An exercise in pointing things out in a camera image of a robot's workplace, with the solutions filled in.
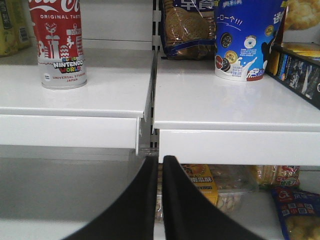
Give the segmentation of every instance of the packaged food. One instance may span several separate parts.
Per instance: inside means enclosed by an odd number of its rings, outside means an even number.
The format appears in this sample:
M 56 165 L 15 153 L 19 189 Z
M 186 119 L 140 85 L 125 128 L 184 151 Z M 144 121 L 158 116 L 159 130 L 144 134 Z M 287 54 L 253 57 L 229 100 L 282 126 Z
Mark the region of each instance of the packaged food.
M 234 81 L 262 79 L 286 6 L 286 0 L 218 1 L 215 75 Z
M 285 30 L 306 30 L 320 23 L 320 1 L 288 0 Z
M 0 0 L 0 56 L 18 52 L 18 42 L 6 0 Z
M 216 1 L 163 0 L 161 41 L 168 59 L 213 59 Z
M 224 213 L 238 210 L 243 196 L 258 189 L 247 166 L 210 164 L 209 168 L 218 188 L 216 206 Z
M 251 172 L 261 188 L 298 187 L 300 166 L 252 165 Z
M 320 240 L 320 194 L 292 187 L 271 193 L 285 240 Z
M 213 204 L 217 205 L 218 188 L 207 164 L 182 164 L 191 182 Z
M 7 0 L 6 2 L 11 16 L 11 22 L 14 26 L 14 35 L 17 40 L 18 49 L 21 50 L 31 46 L 21 0 Z

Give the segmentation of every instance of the snack box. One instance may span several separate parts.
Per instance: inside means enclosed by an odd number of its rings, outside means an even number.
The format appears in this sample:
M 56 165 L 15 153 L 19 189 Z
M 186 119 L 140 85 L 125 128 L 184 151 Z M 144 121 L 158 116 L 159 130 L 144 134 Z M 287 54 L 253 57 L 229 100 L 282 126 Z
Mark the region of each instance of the snack box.
M 218 202 L 218 188 L 207 164 L 182 164 L 185 173 L 198 190 L 213 204 Z
M 225 164 L 208 166 L 218 189 L 216 207 L 224 213 L 238 210 L 244 195 L 259 190 L 248 166 Z
M 320 109 L 319 44 L 275 44 L 266 71 L 278 82 Z

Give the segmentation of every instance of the yellow package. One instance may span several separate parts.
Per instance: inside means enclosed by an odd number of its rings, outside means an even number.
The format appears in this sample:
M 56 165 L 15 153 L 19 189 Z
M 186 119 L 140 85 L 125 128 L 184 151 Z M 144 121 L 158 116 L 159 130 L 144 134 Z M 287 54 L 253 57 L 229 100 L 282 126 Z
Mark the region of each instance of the yellow package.
M 6 4 L 14 27 L 18 49 L 30 47 L 31 41 L 28 37 L 27 22 L 21 0 L 6 0 Z
M 217 205 L 218 188 L 207 164 L 182 164 L 191 182 L 213 204 Z
M 0 56 L 8 56 L 18 51 L 14 26 L 7 8 L 7 1 L 0 0 Z

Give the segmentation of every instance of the coca-cola logo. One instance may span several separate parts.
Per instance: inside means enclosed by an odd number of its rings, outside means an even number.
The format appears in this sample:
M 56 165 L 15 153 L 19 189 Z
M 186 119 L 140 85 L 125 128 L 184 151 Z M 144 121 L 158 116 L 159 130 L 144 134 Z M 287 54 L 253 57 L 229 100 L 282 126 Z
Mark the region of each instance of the coca-cola logo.
M 61 2 L 61 9 L 66 13 L 71 11 L 78 12 L 80 9 L 79 0 L 28 0 L 28 1 L 30 6 L 30 11 L 35 9 L 42 9 L 45 12 L 48 12 L 48 11 L 59 12 L 56 8 L 54 8 L 53 6 L 50 6 L 50 4 L 52 5 L 56 4 L 57 1 L 58 3 Z

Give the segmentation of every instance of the biscuit package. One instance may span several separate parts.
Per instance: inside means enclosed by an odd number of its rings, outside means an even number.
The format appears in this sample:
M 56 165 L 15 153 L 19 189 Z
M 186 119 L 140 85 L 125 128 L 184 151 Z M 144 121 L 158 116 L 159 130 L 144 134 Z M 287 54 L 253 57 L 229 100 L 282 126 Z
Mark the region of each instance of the biscuit package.
M 260 188 L 298 187 L 300 166 L 293 165 L 252 165 L 252 175 Z
M 168 59 L 213 59 L 216 0 L 162 0 L 161 41 Z
M 285 240 L 320 240 L 320 194 L 290 187 L 271 194 Z
M 218 202 L 218 187 L 207 164 L 182 164 L 182 168 L 196 188 L 213 204 Z
M 18 41 L 10 15 L 8 2 L 0 0 L 0 56 L 9 56 L 18 52 Z

